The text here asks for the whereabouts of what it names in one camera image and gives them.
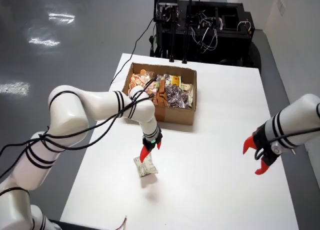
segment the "snack package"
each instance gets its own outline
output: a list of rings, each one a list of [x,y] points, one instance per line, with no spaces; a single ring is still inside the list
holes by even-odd
[[[133,74],[131,76],[128,95],[129,95],[131,89],[133,89],[135,86],[144,87],[146,85],[146,83],[153,78],[153,76],[154,76],[153,72],[149,72],[149,71],[146,71],[144,69],[142,69],[140,71],[140,74]],[[146,89],[146,92],[147,92],[148,95],[151,95],[151,94],[156,95],[157,94],[156,83],[152,82],[149,85],[149,87]]]
[[[176,85],[181,88],[181,76],[172,76],[169,74],[164,74],[165,86]]]
[[[181,90],[187,93],[188,95],[188,106],[192,108],[192,101],[194,99],[194,86],[193,84],[181,83]]]
[[[143,163],[141,163],[139,156],[133,160],[134,160],[135,165],[138,169],[140,177],[144,177],[149,174],[158,173],[158,170],[156,169],[156,167],[152,163],[151,153],[148,156],[146,156]]]
[[[177,85],[166,87],[167,101],[171,107],[189,108],[188,94]]]

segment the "white cable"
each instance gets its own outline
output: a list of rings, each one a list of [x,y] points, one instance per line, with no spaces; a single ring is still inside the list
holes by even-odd
[[[207,33],[207,31],[209,30],[209,27],[206,29],[206,31],[205,31],[205,33],[204,33],[204,35],[203,35],[203,37],[202,37],[202,40],[201,41],[204,41],[204,38],[205,38],[205,36],[206,36],[206,33]]]
[[[222,22],[222,19],[220,17],[219,17],[219,22],[220,22],[220,30],[222,30],[223,22]]]
[[[236,31],[238,31],[238,27],[241,23],[244,23],[245,24],[245,27],[247,27],[247,23],[249,23],[249,30],[248,32],[251,30],[251,23],[249,21],[240,21],[239,24],[237,25],[236,27]]]
[[[214,38],[215,38],[215,46],[211,47],[211,44],[214,41]],[[217,35],[217,30],[215,29],[214,30],[214,36],[213,36],[209,46],[207,46],[207,47],[205,46],[205,50],[203,52],[201,52],[201,54],[204,54],[207,50],[214,51],[216,49],[217,45],[218,45],[218,35]]]
[[[197,42],[196,39],[195,39],[195,31],[193,30],[192,27],[190,27],[190,28],[192,30],[191,35],[192,35],[192,38],[193,38],[194,42],[196,42],[196,44],[199,44],[199,42]]]

